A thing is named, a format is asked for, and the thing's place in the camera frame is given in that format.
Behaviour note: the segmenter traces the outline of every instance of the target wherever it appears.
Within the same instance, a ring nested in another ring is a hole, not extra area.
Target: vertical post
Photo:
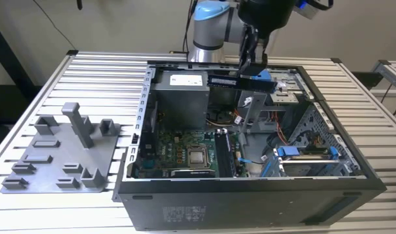
[[[23,66],[13,52],[0,32],[0,64],[15,82],[25,98],[31,102],[38,94],[37,87],[29,78]]]
[[[84,123],[78,110],[80,110],[78,102],[68,102],[62,107],[62,113],[70,118],[74,132],[81,140],[84,147],[92,148],[94,146],[94,142],[90,137],[90,132]]]

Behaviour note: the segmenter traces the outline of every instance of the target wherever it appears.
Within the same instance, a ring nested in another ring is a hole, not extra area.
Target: white wall
[[[396,0],[336,0],[313,20],[293,13],[279,32],[273,55],[338,57],[352,71],[396,60]]]
[[[38,2],[78,50],[183,49],[188,0],[85,0],[82,11],[76,0]],[[72,46],[33,0],[0,0],[0,31],[30,77],[43,84]],[[225,52],[236,54],[237,45]],[[313,20],[293,13],[272,55],[339,57],[350,69],[364,71],[379,59],[395,60],[396,0],[339,0]]]

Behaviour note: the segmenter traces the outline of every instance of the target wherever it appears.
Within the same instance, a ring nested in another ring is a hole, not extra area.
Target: motherboard
[[[232,159],[235,176],[241,176],[245,166],[237,160],[243,155],[237,133],[228,134],[231,151],[223,156],[217,154],[223,146],[216,138],[215,132],[160,132],[157,157],[142,159],[140,178],[220,177],[220,160],[225,158]]]

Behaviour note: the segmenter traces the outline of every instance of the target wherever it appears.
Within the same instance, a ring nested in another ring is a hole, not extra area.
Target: orange wire
[[[289,145],[287,140],[285,140],[287,138],[284,136],[284,132],[283,132],[283,129],[281,129],[280,124],[279,124],[277,112],[275,112],[275,119],[276,119],[276,127],[277,127],[277,136],[281,139],[281,141],[284,142],[284,144]]]

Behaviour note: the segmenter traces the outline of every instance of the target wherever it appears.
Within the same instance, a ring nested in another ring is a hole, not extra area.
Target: slotted metal table
[[[396,61],[380,60],[374,67],[374,71],[379,72],[396,87]]]
[[[112,201],[117,173],[136,122],[148,60],[185,60],[177,54],[80,52],[68,55],[0,145],[0,183],[11,173],[37,130],[38,115],[56,115],[65,102],[80,102],[93,123],[112,118],[122,132],[106,191],[98,194],[2,194],[0,232],[18,234],[134,233],[122,203]],[[227,62],[239,62],[227,57]],[[396,119],[342,63],[326,58],[271,58],[271,64],[301,65],[340,122],[376,169],[388,190],[331,227],[305,229],[195,230],[189,233],[396,234]]]

